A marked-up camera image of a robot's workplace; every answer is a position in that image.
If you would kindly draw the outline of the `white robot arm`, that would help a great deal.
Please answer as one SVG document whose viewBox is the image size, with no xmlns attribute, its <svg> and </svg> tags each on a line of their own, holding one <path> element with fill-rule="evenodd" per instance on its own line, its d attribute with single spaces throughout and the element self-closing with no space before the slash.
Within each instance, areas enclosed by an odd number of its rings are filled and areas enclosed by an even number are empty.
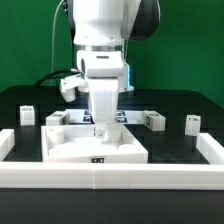
<svg viewBox="0 0 224 224">
<path fill-rule="evenodd" d="M 143 41 L 156 31 L 159 0 L 70 0 L 68 12 L 81 74 L 71 78 L 69 86 L 89 94 L 95 135 L 103 138 L 115 121 L 127 80 L 124 42 Z"/>
</svg>

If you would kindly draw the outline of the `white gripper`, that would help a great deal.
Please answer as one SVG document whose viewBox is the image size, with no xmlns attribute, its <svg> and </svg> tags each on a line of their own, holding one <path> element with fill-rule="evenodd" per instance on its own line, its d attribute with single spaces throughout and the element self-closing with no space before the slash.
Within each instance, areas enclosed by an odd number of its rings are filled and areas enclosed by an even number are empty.
<svg viewBox="0 0 224 224">
<path fill-rule="evenodd" d="M 124 63 L 120 51 L 77 52 L 77 67 L 84 74 L 90 91 L 91 113 L 95 123 L 113 122 L 116 116 L 119 77 Z M 104 136 L 104 125 L 95 125 L 95 136 Z"/>
</svg>

